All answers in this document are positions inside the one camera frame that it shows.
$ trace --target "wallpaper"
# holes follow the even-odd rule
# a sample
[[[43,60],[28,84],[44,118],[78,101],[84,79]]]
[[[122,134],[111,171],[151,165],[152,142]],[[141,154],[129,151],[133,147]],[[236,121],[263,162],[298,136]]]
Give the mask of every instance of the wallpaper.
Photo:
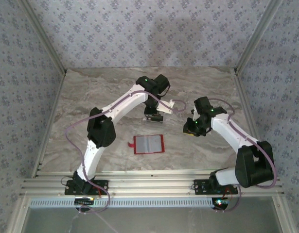
[[[299,229],[299,1],[284,1],[242,80]]]
[[[234,67],[268,0],[29,0],[65,68]]]
[[[0,1],[0,233],[32,173],[60,79],[18,3]]]

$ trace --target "marble surface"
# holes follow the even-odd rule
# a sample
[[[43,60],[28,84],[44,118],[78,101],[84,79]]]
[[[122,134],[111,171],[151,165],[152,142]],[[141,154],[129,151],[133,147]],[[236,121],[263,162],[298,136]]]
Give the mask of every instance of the marble surface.
[[[234,166],[236,153],[216,132],[206,137],[182,133],[187,117],[192,117],[193,101],[198,97],[221,98],[236,109],[234,116],[244,130],[246,119],[237,96],[235,84],[227,67],[148,67],[148,68],[88,68],[68,70],[59,97],[51,136],[41,166],[43,172],[75,171],[80,165],[77,151],[66,141],[64,129],[89,115],[93,107],[102,108],[122,94],[140,76],[155,78],[165,75],[171,84],[163,100],[181,99],[187,102],[183,113],[164,115],[163,124],[144,120],[144,104],[133,109],[116,125],[116,140],[104,151],[97,171],[101,170],[162,170],[217,169]],[[217,101],[212,105],[228,107]],[[70,131],[69,136],[85,152],[87,123]],[[135,135],[163,134],[165,153],[134,155],[127,143]]]

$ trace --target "glass panel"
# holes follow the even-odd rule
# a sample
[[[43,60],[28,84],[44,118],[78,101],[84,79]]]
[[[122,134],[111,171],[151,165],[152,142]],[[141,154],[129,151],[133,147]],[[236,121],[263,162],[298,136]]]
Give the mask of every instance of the glass panel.
[[[280,233],[272,198],[243,198],[230,213],[208,208],[109,208],[100,216],[118,233]],[[95,214],[75,208],[34,208],[23,233],[113,233]]]

